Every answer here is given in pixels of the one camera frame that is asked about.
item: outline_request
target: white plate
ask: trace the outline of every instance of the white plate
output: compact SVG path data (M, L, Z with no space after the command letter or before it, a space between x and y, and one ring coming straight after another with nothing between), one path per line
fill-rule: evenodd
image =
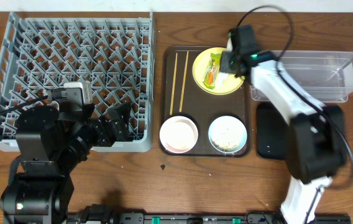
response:
M244 124L232 116L222 116L215 119L208 129L211 145L223 153L235 153L243 148L247 142L247 130ZM225 150L217 145L231 144L231 149Z
M174 116L166 120L160 128L160 142L173 153L184 153L195 146L198 130L191 119Z

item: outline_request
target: tabletop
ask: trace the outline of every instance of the tabletop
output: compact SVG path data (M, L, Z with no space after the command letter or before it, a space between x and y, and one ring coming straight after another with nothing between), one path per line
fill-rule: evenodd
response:
M49 13L21 12L21 17L142 17L148 13ZM0 47L8 12L0 12ZM228 30L243 13L155 13L157 57L153 146L145 153L92 152L71 173L75 191L69 204L77 212L92 203L104 203L119 212L147 213L245 213L276 211L284 201L290 174L283 161L261 159L253 150L244 158L173 157L158 145L163 53L172 45L225 46ZM353 13L292 13L296 35L291 50L353 51ZM278 13L258 12L246 21L254 26L262 49L281 50L288 26ZM256 129L251 102L251 122ZM353 93L340 104L345 112L346 136L353 150ZM18 155L0 151L0 196L7 185L9 164ZM336 181L349 176L340 169ZM348 213L353 220L353 185L326 190L318 213Z

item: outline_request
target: brown tray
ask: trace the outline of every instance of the brown tray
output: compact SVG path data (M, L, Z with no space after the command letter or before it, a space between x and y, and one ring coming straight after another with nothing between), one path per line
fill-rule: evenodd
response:
M171 116L186 116L197 125L199 137L196 145L188 152L175 154L168 152L159 142L163 152L175 156L211 156L211 157L242 157L248 155L252 148L250 124L250 86L247 82L233 93L217 96L202 90L193 79L192 67L196 57L211 47L173 46L169 47L163 57L163 83L161 124ZM186 54L189 51L188 66L186 69L185 91L182 112L179 112L182 93L183 76L185 72ZM170 116L172 83L176 63L176 78L173 100L173 113ZM225 154L217 151L208 139L209 125L218 117L234 116L244 123L247 129L247 142L245 146L234 154Z

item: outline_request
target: yellow plate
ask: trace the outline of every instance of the yellow plate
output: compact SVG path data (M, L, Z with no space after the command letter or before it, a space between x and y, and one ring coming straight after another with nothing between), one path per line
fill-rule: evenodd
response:
M226 95L236 91L244 82L243 78L234 78L233 74L229 74L227 79L224 81L221 87L215 86L213 89L209 89L203 84L204 76L208 66L208 61L213 54L221 54L222 51L226 50L223 47L214 47L201 52L193 63L193 78L200 88L204 91L214 95Z

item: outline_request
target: clear plastic container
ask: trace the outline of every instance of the clear plastic container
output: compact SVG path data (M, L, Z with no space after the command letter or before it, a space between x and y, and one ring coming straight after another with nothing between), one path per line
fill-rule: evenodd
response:
M289 50L282 62L288 73L322 102L344 103L353 92L353 52ZM255 101L268 101L251 86Z

